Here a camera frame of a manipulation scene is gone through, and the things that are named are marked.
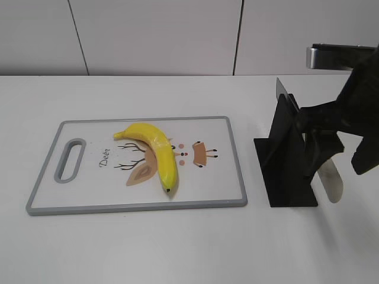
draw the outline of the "gray cutting board rim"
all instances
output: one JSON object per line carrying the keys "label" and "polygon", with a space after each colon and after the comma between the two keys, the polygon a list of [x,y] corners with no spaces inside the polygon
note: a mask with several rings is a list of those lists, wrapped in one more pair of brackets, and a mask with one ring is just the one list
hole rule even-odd
{"label": "gray cutting board rim", "polygon": [[[43,180],[45,171],[49,165],[50,158],[54,152],[56,144],[59,140],[62,129],[65,125],[69,124],[86,124],[86,123],[104,123],[104,122],[137,122],[137,121],[193,121],[193,120],[223,120],[226,123],[226,131],[230,140],[230,149],[235,164],[236,176],[238,179],[240,198],[230,199],[215,199],[215,200],[196,200],[196,201],[175,201],[175,198],[169,202],[146,202],[146,203],[133,203],[133,204],[104,204],[104,205],[84,205],[84,206],[33,206],[34,198],[38,193],[38,188]],[[29,215],[65,215],[65,214],[87,214],[87,213],[106,213],[106,212],[127,212],[127,211],[150,211],[162,209],[196,209],[196,208],[217,208],[217,207],[237,207],[245,206],[248,203],[246,196],[245,185],[240,169],[239,159],[233,132],[230,125],[230,120],[225,116],[212,116],[212,117],[172,117],[172,118],[136,118],[136,119],[122,119],[122,120],[74,120],[64,121],[59,125],[58,131],[52,142],[50,150],[47,154],[41,172],[37,178],[36,184],[33,187],[32,193],[26,205],[26,210]]]}

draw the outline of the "banana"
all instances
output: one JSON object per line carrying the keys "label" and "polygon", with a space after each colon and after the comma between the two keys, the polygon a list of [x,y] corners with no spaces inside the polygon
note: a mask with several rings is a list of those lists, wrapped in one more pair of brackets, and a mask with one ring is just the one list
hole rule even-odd
{"label": "banana", "polygon": [[178,170],[174,152],[171,143],[160,129],[148,123],[137,122],[124,131],[115,133],[113,138],[115,140],[132,138],[148,144],[155,154],[158,173],[164,190],[169,193],[176,185]]}

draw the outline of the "cutting board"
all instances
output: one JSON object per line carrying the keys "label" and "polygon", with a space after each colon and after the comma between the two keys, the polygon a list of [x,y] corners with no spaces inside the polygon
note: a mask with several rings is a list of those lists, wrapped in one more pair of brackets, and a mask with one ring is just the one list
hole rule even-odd
{"label": "cutting board", "polygon": [[[179,181],[167,194],[151,149],[113,139],[134,122],[170,139]],[[64,121],[30,195],[30,215],[244,206],[245,187],[227,117]]]}

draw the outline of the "white wall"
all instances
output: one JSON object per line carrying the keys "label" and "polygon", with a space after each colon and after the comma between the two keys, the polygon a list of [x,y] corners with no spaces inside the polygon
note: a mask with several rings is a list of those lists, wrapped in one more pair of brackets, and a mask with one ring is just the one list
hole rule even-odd
{"label": "white wall", "polygon": [[235,74],[325,73],[306,68],[306,48],[376,46],[378,15],[379,0],[245,0]]}
{"label": "white wall", "polygon": [[[242,0],[70,0],[90,75],[231,75]],[[379,42],[379,0],[245,0],[236,75],[306,69],[312,43]],[[85,75],[68,0],[2,0],[0,75]]]}
{"label": "white wall", "polygon": [[1,1],[0,75],[85,74],[67,1]]}
{"label": "white wall", "polygon": [[90,75],[231,75],[241,0],[70,0]]}

